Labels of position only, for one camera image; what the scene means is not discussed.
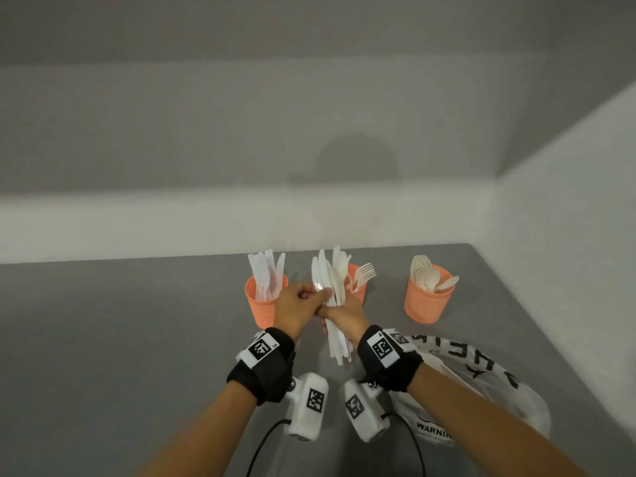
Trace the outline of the group of white plastic knives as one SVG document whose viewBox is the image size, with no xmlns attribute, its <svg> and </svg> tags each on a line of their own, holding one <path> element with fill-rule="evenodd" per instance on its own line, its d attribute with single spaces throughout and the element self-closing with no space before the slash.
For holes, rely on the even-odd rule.
<svg viewBox="0 0 636 477">
<path fill-rule="evenodd" d="M 277 299 L 284 286 L 286 253 L 280 253 L 278 260 L 275 260 L 272 249 L 248 254 L 247 257 L 256 282 L 256 301 Z"/>
</svg>

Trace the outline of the bundle of white plastic cutlery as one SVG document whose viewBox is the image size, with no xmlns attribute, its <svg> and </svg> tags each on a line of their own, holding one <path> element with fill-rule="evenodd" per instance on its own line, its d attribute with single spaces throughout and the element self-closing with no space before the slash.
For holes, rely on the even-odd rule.
<svg viewBox="0 0 636 477">
<path fill-rule="evenodd" d="M 332 251 L 332 259 L 328 260 L 325 250 L 319 250 L 317 256 L 312 258 L 311 276 L 312 283 L 316 291 L 324 288 L 331 289 L 331 296 L 327 306 L 340 306 L 345 303 L 345 280 L 346 274 L 342 272 L 344 265 L 338 261 L 348 262 L 347 258 L 342 258 L 342 251 L 339 247 Z M 342 366 L 345 362 L 351 362 L 353 347 L 344 333 L 339 330 L 332 321 L 325 320 L 328 342 L 331 357 L 335 358 L 338 365 Z"/>
</svg>

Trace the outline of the orange mesh cup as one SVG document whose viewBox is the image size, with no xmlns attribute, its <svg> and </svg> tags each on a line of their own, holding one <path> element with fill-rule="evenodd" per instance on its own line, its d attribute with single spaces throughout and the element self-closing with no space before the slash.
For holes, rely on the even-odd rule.
<svg viewBox="0 0 636 477">
<path fill-rule="evenodd" d="M 260 329 L 266 329 L 274 325 L 275 305 L 277 304 L 279 298 L 271 299 L 268 301 L 258 301 L 255 298 L 256 289 L 256 280 L 252 275 L 245 284 L 245 296 L 247 298 L 256 325 Z"/>
<path fill-rule="evenodd" d="M 350 284 L 354 283 L 355 281 L 355 274 L 358 270 L 359 266 L 349 263 L 348 265 L 348 275 L 345 279 L 345 293 L 347 296 L 349 296 L 349 294 L 352 294 L 353 297 L 357 298 L 361 304 L 364 304 L 364 298 L 365 298 L 365 294 L 366 294 L 366 288 L 367 285 L 363 285 L 363 286 L 355 286 L 354 291 L 350 291 Z"/>
<path fill-rule="evenodd" d="M 412 277 L 409 277 L 404 297 L 404 311 L 416 322 L 433 324 L 440 319 L 455 288 L 456 286 L 442 292 L 429 293 L 419 288 Z"/>
</svg>

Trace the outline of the group of white plastic forks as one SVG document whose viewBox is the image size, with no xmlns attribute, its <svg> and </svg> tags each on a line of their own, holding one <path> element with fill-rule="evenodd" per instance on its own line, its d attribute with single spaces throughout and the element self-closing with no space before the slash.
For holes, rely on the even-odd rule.
<svg viewBox="0 0 636 477">
<path fill-rule="evenodd" d="M 369 280 L 376 276 L 376 271 L 371 263 L 365 263 L 355 269 L 353 277 L 350 278 L 350 292 L 360 291 Z"/>
</svg>

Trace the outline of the clear printed plastic bag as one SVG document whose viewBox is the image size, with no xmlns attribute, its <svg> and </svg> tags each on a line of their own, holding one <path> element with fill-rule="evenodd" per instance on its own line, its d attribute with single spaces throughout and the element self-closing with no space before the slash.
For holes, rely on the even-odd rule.
<svg viewBox="0 0 636 477">
<path fill-rule="evenodd" d="M 552 419 L 544 399 L 481 350 L 442 337 L 414 335 L 409 339 L 427 365 L 506 409 L 545 438 L 550 437 Z M 447 430 L 410 395 L 394 392 L 389 395 L 394 409 L 419 440 L 443 447 L 457 446 Z"/>
</svg>

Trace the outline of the group of white plastic spoons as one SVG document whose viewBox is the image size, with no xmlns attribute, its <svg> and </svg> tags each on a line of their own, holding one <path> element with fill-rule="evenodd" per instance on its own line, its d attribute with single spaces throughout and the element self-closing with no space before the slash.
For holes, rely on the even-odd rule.
<svg viewBox="0 0 636 477">
<path fill-rule="evenodd" d="M 455 287 L 459 276 L 442 280 L 441 270 L 433 266 L 430 259 L 424 255 L 413 257 L 410 266 L 410 278 L 415 285 L 431 294 L 441 294 Z"/>
</svg>

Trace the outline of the person's right hand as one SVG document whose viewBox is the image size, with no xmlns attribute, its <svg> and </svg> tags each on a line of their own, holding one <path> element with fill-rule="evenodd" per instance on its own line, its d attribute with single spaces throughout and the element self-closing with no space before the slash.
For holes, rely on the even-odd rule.
<svg viewBox="0 0 636 477">
<path fill-rule="evenodd" d="M 357 349 L 365 332 L 371 327 L 362 303 L 352 294 L 346 295 L 343 305 L 322 305 L 317 311 L 317 316 L 332 322 L 352 342 L 354 349 Z"/>
</svg>

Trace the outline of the person's left hand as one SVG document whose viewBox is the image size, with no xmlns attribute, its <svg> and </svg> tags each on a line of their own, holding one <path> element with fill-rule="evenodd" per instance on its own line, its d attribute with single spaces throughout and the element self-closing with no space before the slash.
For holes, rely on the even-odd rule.
<svg viewBox="0 0 636 477">
<path fill-rule="evenodd" d="M 317 316 L 317 310 L 299 307 L 296 282 L 282 289 L 275 305 L 274 328 L 281 330 L 297 343 L 309 322 Z"/>
</svg>

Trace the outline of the person's right forearm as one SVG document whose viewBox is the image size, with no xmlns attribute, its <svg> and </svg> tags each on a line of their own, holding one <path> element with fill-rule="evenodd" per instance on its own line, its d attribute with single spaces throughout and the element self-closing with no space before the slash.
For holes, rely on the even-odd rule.
<svg viewBox="0 0 636 477">
<path fill-rule="evenodd" d="M 408 393 L 490 477 L 589 477 L 524 421 L 425 363 Z"/>
</svg>

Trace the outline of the person's left forearm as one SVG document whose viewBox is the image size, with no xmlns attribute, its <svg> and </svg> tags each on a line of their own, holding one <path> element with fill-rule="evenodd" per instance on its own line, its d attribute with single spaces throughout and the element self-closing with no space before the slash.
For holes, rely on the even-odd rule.
<svg viewBox="0 0 636 477">
<path fill-rule="evenodd" d="M 223 477 L 256 406 L 257 399 L 244 386 L 227 383 L 140 477 Z"/>
</svg>

